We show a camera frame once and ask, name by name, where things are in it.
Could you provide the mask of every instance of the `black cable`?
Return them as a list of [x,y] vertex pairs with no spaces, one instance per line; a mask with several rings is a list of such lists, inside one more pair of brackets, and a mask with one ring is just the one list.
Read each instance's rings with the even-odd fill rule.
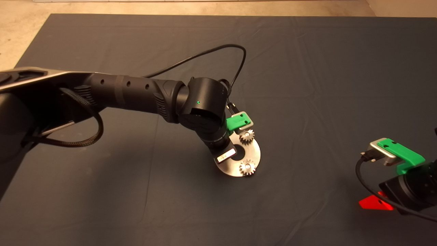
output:
[[199,56],[203,56],[203,55],[206,55],[206,54],[209,54],[209,53],[221,50],[221,49],[225,49],[225,48],[238,48],[238,49],[243,51],[243,57],[241,59],[240,67],[238,68],[237,73],[235,74],[234,78],[232,79],[232,82],[229,84],[229,87],[228,87],[228,97],[229,97],[229,95],[231,94],[232,86],[234,86],[235,80],[237,80],[237,77],[238,77],[238,75],[240,74],[240,72],[241,72],[241,70],[243,68],[244,62],[246,61],[246,49],[243,46],[237,45],[237,44],[225,44],[225,45],[217,46],[217,47],[212,48],[212,49],[205,50],[205,51],[200,52],[200,53],[198,53],[196,55],[193,55],[193,56],[190,56],[188,58],[185,58],[185,59],[183,59],[183,60],[181,60],[181,61],[179,61],[179,62],[177,62],[177,63],[175,63],[175,64],[173,64],[173,65],[171,65],[169,67],[167,67],[167,68],[161,69],[161,70],[159,70],[157,72],[145,75],[143,77],[144,78],[155,77],[157,75],[160,75],[160,74],[163,74],[163,73],[165,73],[167,71],[170,71],[171,69],[173,69],[173,68],[175,68],[177,66],[180,66],[180,65],[182,65],[182,64],[184,64],[184,63],[186,63],[186,62],[188,62],[188,61],[190,61],[190,60],[192,60],[194,58],[197,58]]
[[355,166],[355,173],[356,173],[357,178],[360,181],[360,183],[364,186],[364,188],[366,188],[370,193],[372,193],[372,195],[374,195],[378,199],[380,199],[380,200],[382,200],[382,201],[392,205],[393,207],[395,207],[397,209],[400,209],[402,211],[405,211],[405,212],[407,212],[407,213],[409,213],[411,215],[414,215],[414,216],[417,216],[419,218],[426,219],[426,220],[429,220],[429,221],[432,221],[432,222],[437,222],[437,218],[429,216],[429,215],[426,215],[426,214],[423,214],[423,213],[420,213],[420,212],[417,212],[417,211],[409,209],[409,208],[406,208],[406,207],[404,207],[404,206],[402,206],[402,205],[400,205],[400,204],[398,204],[396,202],[393,202],[393,201],[389,200],[388,198],[385,198],[385,197],[381,196],[380,194],[378,194],[378,192],[376,192],[372,188],[370,188],[370,186],[368,184],[366,184],[366,182],[363,180],[363,177],[361,176],[361,164],[363,164],[364,161],[365,161],[364,157],[361,157],[358,160],[358,162],[357,162],[357,164]]
[[100,117],[99,113],[96,112],[92,105],[85,100],[83,97],[79,96],[75,92],[71,91],[67,88],[59,88],[60,91],[62,91],[65,95],[69,96],[71,99],[79,103],[92,117],[94,117],[97,120],[98,123],[98,130],[97,133],[94,134],[92,137],[78,142],[66,142],[51,138],[45,138],[45,137],[35,137],[35,136],[28,136],[24,140],[28,142],[34,142],[34,143],[42,143],[42,144],[49,144],[49,145],[55,145],[60,147],[70,147],[70,148],[76,148],[76,147],[85,147],[94,144],[97,142],[103,135],[103,120]]

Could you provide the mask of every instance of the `green 3d-printed part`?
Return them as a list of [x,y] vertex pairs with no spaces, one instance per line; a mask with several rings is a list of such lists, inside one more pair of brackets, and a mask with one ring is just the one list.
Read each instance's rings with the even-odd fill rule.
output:
[[399,175],[406,174],[409,169],[425,162],[423,156],[389,138],[378,142],[378,146],[396,155],[405,162],[397,166],[397,172]]
[[250,124],[250,122],[251,122],[250,118],[247,116],[246,113],[243,112],[239,115],[226,119],[226,124],[228,126],[229,133],[235,131],[235,129]]

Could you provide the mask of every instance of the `table surface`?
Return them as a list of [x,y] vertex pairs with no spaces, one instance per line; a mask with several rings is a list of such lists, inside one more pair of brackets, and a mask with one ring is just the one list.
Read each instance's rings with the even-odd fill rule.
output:
[[[245,46],[231,100],[255,122],[261,163],[250,178],[226,176],[194,132],[105,109],[96,144],[27,154],[0,203],[0,244],[429,245],[435,224],[360,209],[369,194],[354,165],[381,137],[436,158],[436,40],[435,18],[51,15],[18,67],[141,76]],[[159,78],[230,79],[240,57],[223,50]],[[375,187],[394,175],[364,168]]]

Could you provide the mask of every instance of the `gear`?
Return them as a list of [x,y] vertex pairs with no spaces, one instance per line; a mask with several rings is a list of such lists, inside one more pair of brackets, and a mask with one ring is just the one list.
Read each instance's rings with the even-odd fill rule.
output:
[[240,164],[240,172],[247,176],[255,173],[255,163],[251,160],[242,161]]
[[250,144],[255,138],[255,132],[252,129],[240,133],[240,142],[242,144]]

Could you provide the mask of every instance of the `circular metal plate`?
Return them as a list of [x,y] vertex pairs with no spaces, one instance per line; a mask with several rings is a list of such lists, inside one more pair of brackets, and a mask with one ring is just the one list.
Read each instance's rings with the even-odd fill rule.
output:
[[243,177],[245,175],[243,175],[240,172],[240,164],[245,160],[251,160],[253,161],[256,170],[261,160],[261,150],[257,141],[254,139],[250,144],[242,144],[239,140],[239,135],[236,133],[233,133],[229,137],[229,139],[232,141],[234,145],[240,145],[241,147],[243,147],[245,151],[245,155],[241,160],[238,161],[229,158],[221,162],[220,164],[217,164],[217,167],[227,175],[233,177]]

